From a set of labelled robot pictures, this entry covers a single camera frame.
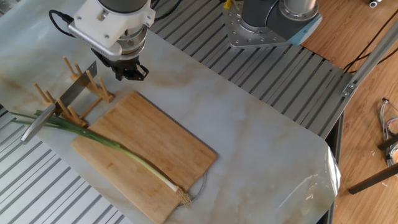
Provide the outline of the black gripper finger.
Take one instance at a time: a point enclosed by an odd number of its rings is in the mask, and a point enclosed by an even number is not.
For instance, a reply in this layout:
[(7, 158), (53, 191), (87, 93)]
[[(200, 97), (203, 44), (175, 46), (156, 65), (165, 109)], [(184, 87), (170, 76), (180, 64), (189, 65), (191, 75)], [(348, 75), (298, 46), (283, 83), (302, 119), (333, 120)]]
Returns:
[(134, 74), (128, 70), (121, 70), (121, 71), (115, 72), (115, 77), (119, 81), (121, 81), (124, 78), (127, 80), (133, 80)]
[(134, 69), (135, 80), (144, 80), (148, 74), (149, 70), (145, 66), (136, 64), (136, 68)]

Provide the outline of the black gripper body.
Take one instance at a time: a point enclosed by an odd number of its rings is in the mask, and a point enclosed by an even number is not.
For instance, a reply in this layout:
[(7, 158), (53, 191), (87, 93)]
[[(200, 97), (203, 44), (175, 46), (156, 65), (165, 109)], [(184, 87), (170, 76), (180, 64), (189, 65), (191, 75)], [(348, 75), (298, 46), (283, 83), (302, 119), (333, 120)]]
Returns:
[(105, 67), (111, 68), (114, 73), (130, 73), (137, 71), (137, 66), (140, 64), (139, 56), (128, 60), (112, 61), (104, 55), (92, 49), (92, 52), (99, 58)]

